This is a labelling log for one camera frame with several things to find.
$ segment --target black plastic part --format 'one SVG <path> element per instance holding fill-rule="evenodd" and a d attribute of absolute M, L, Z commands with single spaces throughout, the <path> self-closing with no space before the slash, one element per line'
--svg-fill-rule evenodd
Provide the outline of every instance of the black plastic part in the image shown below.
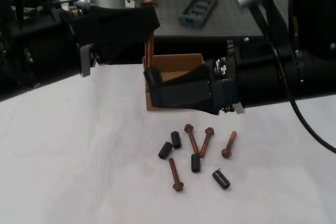
<path fill-rule="evenodd" d="M 224 190 L 231 185 L 230 181 L 227 180 L 227 178 L 223 175 L 223 173 L 220 170 L 217 170 L 214 173 L 212 173 L 212 176 Z"/>
<path fill-rule="evenodd" d="M 166 159 L 170 153 L 170 151 L 172 150 L 173 145 L 169 142 L 165 142 L 163 147 L 161 148 L 158 156 L 160 159 Z"/>
<path fill-rule="evenodd" d="M 191 155 L 191 171 L 199 173 L 201 171 L 201 157 L 199 154 Z"/>
<path fill-rule="evenodd" d="M 179 22 L 186 27 L 201 27 L 214 8 L 217 0 L 192 0 L 179 17 Z"/>
<path fill-rule="evenodd" d="M 200 65 L 193 71 L 161 85 L 155 69 L 146 70 L 144 76 L 147 83 L 150 83 L 149 92 L 154 107 L 185 108 L 219 114 L 219 108 L 215 107 L 211 95 L 213 69 L 208 65 Z"/>
<path fill-rule="evenodd" d="M 179 149 L 182 147 L 180 134 L 177 131 L 173 131 L 170 136 L 172 137 L 173 147 Z"/>

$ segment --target screw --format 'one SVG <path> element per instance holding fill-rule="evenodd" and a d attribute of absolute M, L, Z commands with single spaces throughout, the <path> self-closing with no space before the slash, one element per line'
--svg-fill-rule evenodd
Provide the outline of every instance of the screw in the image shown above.
<path fill-rule="evenodd" d="M 194 153 L 199 154 L 200 151 L 198 150 L 198 147 L 196 144 L 196 140 L 193 134 L 193 129 L 194 127 L 191 124 L 187 124 L 184 126 L 184 131 L 187 132 L 189 135 L 191 145 L 193 146 L 193 149 L 194 149 Z"/>
<path fill-rule="evenodd" d="M 143 0 L 141 6 L 154 7 L 157 6 L 158 2 L 156 0 Z M 153 56 L 154 56 L 154 32 L 152 32 L 146 43 L 145 43 L 145 57 L 144 64 L 145 68 L 153 67 Z"/>
<path fill-rule="evenodd" d="M 170 164 L 170 168 L 172 170 L 173 178 L 174 178 L 173 188 L 175 189 L 175 191 L 182 191 L 184 184 L 178 178 L 175 162 L 174 162 L 174 159 L 172 157 L 169 158 L 169 164 Z"/>
<path fill-rule="evenodd" d="M 229 140 L 229 142 L 227 143 L 226 148 L 222 150 L 222 156 L 223 156 L 224 158 L 229 158 L 229 157 L 231 157 L 231 148 L 232 148 L 233 142 L 234 142 L 235 139 L 236 139 L 236 136 L 237 136 L 237 132 L 232 131 L 230 140 Z"/>
<path fill-rule="evenodd" d="M 209 144 L 209 141 L 210 141 L 210 137 L 213 136 L 215 134 L 214 132 L 214 129 L 209 127 L 205 130 L 205 133 L 206 133 L 206 136 L 205 136 L 205 139 L 204 139 L 204 143 L 203 143 L 203 146 L 202 146 L 202 149 L 201 149 L 201 152 L 199 153 L 200 157 L 204 157 L 205 153 L 206 153 L 206 149 L 208 147 L 208 144 Z"/>

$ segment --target rusty bolt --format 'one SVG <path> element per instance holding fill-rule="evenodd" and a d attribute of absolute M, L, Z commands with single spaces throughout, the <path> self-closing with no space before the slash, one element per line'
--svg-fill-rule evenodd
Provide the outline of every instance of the rusty bolt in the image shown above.
<path fill-rule="evenodd" d="M 170 168 L 172 170 L 173 178 L 174 178 L 173 188 L 175 189 L 175 191 L 182 191 L 184 184 L 178 178 L 175 162 L 174 162 L 174 159 L 172 157 L 169 158 L 169 164 L 170 164 Z"/>
<path fill-rule="evenodd" d="M 237 136 L 237 132 L 232 131 L 230 140 L 229 140 L 229 142 L 227 143 L 226 148 L 222 150 L 222 156 L 223 156 L 224 158 L 229 158 L 229 157 L 231 157 L 231 148 L 232 148 L 233 142 L 234 142 L 235 139 L 236 139 L 236 136 Z"/>
<path fill-rule="evenodd" d="M 184 131 L 187 132 L 188 135 L 189 135 L 191 145 L 194 149 L 194 153 L 199 154 L 200 151 L 198 150 L 198 147 L 197 147 L 197 144 L 196 144 L 196 140 L 195 140 L 195 137 L 194 137 L 194 134 L 193 134 L 193 129 L 194 129 L 194 127 L 191 124 L 187 124 L 187 125 L 184 126 Z"/>
<path fill-rule="evenodd" d="M 206 149 L 208 148 L 210 137 L 215 134 L 214 129 L 211 128 L 211 127 L 207 128 L 205 130 L 205 133 L 206 133 L 206 136 L 205 136 L 205 139 L 204 139 L 204 143 L 203 143 L 201 152 L 199 153 L 200 154 L 199 156 L 202 157 L 202 158 L 204 157 L 204 155 L 206 153 Z"/>

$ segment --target black tube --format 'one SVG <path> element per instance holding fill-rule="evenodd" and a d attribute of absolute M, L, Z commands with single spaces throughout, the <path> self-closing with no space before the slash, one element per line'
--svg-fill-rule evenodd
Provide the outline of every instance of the black tube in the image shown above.
<path fill-rule="evenodd" d="M 217 170 L 214 173 L 212 173 L 212 176 L 224 190 L 231 185 L 230 181 L 227 180 L 227 178 L 223 175 L 223 173 L 220 170 Z"/>
<path fill-rule="evenodd" d="M 181 148 L 182 144 L 181 144 L 180 134 L 177 131 L 173 131 L 170 134 L 170 136 L 172 137 L 173 147 L 175 149 Z"/>
<path fill-rule="evenodd" d="M 201 171 L 201 157 L 199 154 L 191 155 L 191 171 L 199 173 Z"/>
<path fill-rule="evenodd" d="M 160 159 L 166 159 L 170 153 L 170 151 L 172 150 L 173 145 L 169 142 L 165 142 L 163 147 L 161 148 L 158 156 Z"/>

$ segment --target gray component tray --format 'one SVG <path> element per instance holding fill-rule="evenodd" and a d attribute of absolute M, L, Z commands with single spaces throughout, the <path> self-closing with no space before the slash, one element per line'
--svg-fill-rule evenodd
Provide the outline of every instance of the gray component tray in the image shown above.
<path fill-rule="evenodd" d="M 216 3 L 217 0 L 192 0 L 179 17 L 180 25 L 201 27 Z"/>
<path fill-rule="evenodd" d="M 140 6 L 142 0 L 135 0 Z M 178 17 L 191 0 L 157 0 L 161 27 L 158 37 L 233 37 L 260 36 L 261 32 L 249 12 L 241 13 L 234 0 L 218 0 L 203 27 L 187 28 L 179 25 Z M 288 0 L 274 0 L 285 20 L 288 19 Z"/>

